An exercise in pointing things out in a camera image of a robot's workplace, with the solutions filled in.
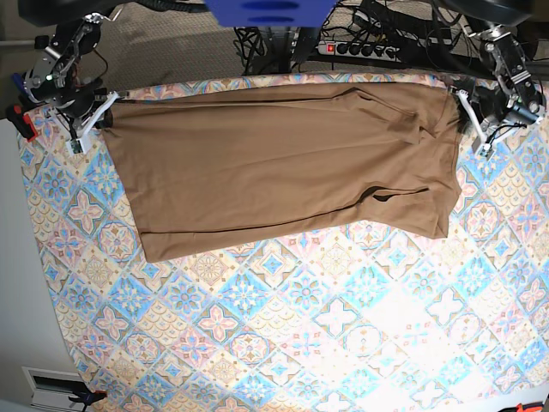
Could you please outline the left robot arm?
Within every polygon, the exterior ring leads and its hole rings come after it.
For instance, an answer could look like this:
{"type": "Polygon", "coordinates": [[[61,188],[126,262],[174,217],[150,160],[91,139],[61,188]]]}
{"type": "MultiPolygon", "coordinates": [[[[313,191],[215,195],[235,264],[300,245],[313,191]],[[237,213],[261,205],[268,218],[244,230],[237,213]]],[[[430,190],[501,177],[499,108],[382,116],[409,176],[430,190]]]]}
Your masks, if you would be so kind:
{"type": "Polygon", "coordinates": [[[482,142],[506,130],[538,124],[546,113],[542,86],[529,71],[529,57],[518,39],[520,26],[535,14],[534,1],[431,1],[435,33],[459,25],[477,40],[480,63],[496,81],[494,88],[455,88],[463,114],[482,142]]]}

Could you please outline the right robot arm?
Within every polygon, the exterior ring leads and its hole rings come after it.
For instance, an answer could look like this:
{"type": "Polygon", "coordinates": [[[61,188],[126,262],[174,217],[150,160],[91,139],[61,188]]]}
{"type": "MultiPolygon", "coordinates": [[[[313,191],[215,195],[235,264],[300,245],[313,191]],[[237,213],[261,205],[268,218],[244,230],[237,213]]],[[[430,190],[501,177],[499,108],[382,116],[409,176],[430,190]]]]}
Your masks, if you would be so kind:
{"type": "Polygon", "coordinates": [[[102,80],[82,83],[77,66],[93,52],[101,37],[101,24],[121,1],[19,1],[21,19],[36,27],[54,26],[51,36],[39,36],[34,48],[39,57],[22,77],[27,99],[37,106],[57,109],[69,127],[82,125],[98,107],[95,90],[102,80]]]}

